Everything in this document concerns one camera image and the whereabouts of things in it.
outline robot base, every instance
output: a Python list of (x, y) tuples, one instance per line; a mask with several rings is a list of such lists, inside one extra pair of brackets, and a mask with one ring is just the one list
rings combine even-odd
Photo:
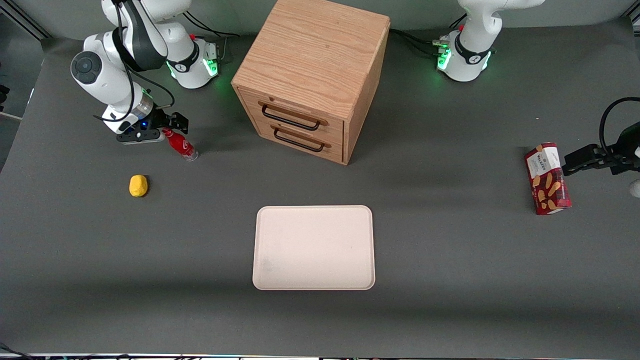
[(187, 72), (180, 72), (171, 65), (171, 76), (187, 89), (197, 89), (205, 86), (212, 78), (218, 76), (218, 48), (216, 44), (202, 39), (194, 40), (199, 49), (199, 59)]
[[(460, 34), (460, 31), (455, 30), (447, 35), (441, 36), (440, 40), (445, 40), (448, 41), (449, 44), (453, 44), (458, 34)], [(456, 50), (455, 46), (449, 46), (438, 58), (436, 68), (455, 81), (472, 81), (486, 69), (489, 57), (491, 57), (491, 52), (477, 64), (469, 65), (465, 58)]]

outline metal frame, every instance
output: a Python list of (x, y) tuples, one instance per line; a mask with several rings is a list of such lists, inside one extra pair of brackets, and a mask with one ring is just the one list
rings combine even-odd
[(38, 41), (52, 37), (47, 30), (41, 27), (12, 0), (0, 0), (0, 11)]
[(622, 16), (631, 18), (631, 22), (634, 25), (634, 36), (640, 37), (640, 0), (634, 2)]

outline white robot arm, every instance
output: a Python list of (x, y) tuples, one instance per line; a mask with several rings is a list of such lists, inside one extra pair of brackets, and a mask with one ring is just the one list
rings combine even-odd
[(167, 20), (190, 6), (191, 0), (102, 0), (105, 16), (118, 28), (85, 39), (71, 74), (107, 104), (101, 119), (118, 141), (161, 141), (160, 127), (188, 130), (188, 120), (177, 113), (167, 117), (131, 79), (131, 70), (159, 69), (166, 63), (185, 88), (199, 88), (218, 75), (216, 46), (191, 38), (180, 23)]
[(464, 30), (440, 37), (449, 46), (438, 61), (438, 70), (456, 81), (472, 81), (486, 68), (491, 46), (502, 29), (501, 10), (526, 9), (545, 0), (458, 0), (468, 15)]

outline red bottle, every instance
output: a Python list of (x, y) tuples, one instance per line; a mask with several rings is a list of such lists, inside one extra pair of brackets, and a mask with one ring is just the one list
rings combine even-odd
[(163, 127), (163, 134), (166, 136), (169, 145), (173, 147), (186, 161), (193, 161), (198, 158), (198, 151), (193, 148), (193, 145), (184, 138), (184, 136), (174, 132), (168, 127)]

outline red cardboard box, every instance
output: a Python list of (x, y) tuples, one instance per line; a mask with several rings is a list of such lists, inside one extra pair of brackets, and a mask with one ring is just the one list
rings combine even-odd
[(571, 207), (557, 145), (545, 142), (525, 155), (531, 194), (538, 215), (551, 215)]

